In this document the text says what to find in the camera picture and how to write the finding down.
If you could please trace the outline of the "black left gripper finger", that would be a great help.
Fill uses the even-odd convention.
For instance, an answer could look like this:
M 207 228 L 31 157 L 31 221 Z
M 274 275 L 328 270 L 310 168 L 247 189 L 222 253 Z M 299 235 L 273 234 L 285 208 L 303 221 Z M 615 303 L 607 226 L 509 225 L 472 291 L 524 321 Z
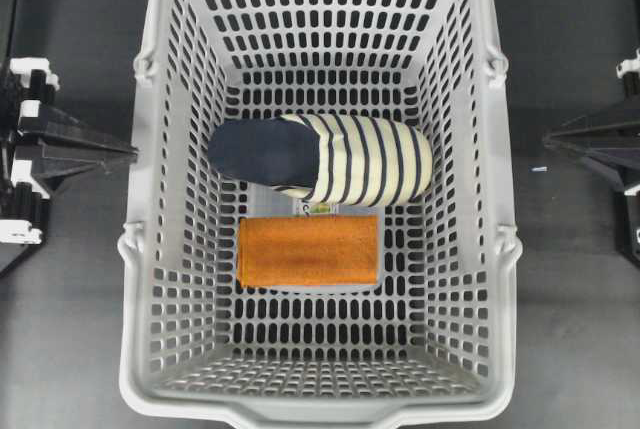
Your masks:
M 31 164 L 28 174 L 39 183 L 69 178 L 92 171 L 110 172 L 131 163 L 131 148 L 61 146 L 39 140 L 19 147 L 19 161 Z
M 21 136 L 34 136 L 76 148 L 137 154 L 137 149 L 129 143 L 100 132 L 69 113 L 38 100 L 21 102 L 17 131 Z

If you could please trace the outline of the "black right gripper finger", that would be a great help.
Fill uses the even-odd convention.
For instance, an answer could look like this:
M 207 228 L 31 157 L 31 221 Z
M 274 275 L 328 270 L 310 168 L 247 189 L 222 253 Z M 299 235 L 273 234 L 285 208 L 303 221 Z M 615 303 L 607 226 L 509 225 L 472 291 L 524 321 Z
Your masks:
M 550 149 L 578 154 L 638 152 L 639 120 L 594 122 L 578 119 L 545 134 L 543 144 Z
M 564 154 L 566 157 L 602 176 L 617 192 L 623 194 L 639 193 L 639 151 L 624 151 L 616 154 L 600 152 L 578 154 L 567 150 L 550 150 Z

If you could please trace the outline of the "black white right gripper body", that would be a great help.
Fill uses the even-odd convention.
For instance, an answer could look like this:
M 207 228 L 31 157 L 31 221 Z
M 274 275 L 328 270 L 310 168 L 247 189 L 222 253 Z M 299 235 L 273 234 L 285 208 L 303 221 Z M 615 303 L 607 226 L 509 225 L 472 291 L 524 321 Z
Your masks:
M 619 134 L 628 143 L 622 171 L 623 189 L 618 196 L 618 209 L 623 229 L 620 249 L 634 265 L 639 264 L 639 49 L 631 59 L 616 67 L 625 98 L 622 101 L 622 128 Z

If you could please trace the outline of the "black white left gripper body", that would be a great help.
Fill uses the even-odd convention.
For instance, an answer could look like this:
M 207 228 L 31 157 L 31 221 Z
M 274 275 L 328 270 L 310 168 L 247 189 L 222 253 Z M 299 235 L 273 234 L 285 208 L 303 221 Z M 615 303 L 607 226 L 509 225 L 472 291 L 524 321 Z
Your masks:
M 41 57 L 1 63 L 1 274 L 6 275 L 46 242 L 51 194 L 32 175 L 38 138 L 19 130 L 21 119 L 53 103 L 58 76 Z

